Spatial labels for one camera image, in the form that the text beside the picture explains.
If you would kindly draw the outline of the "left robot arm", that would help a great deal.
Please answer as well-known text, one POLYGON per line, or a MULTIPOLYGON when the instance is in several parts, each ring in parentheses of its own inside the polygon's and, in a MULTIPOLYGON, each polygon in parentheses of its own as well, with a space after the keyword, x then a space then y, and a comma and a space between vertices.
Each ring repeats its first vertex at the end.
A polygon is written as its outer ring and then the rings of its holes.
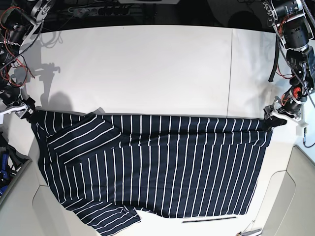
POLYGON ((313 39, 315 19, 303 0, 264 0, 269 25, 276 33, 273 68, 268 81, 280 73, 279 56, 282 55, 291 75, 287 79, 290 88, 264 108, 263 128, 270 131, 291 121, 300 128, 304 120, 304 104, 315 91, 315 52, 309 41, 313 39))

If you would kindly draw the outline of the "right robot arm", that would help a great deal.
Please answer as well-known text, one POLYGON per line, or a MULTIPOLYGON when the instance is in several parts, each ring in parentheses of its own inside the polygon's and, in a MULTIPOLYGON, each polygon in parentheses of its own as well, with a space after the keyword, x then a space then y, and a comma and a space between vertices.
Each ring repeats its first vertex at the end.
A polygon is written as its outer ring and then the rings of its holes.
POLYGON ((35 101, 22 95, 32 76, 23 54, 39 38, 54 5, 54 0, 13 0, 0 14, 0 101, 6 106, 0 112, 1 124, 6 114, 28 119, 35 112, 35 101))

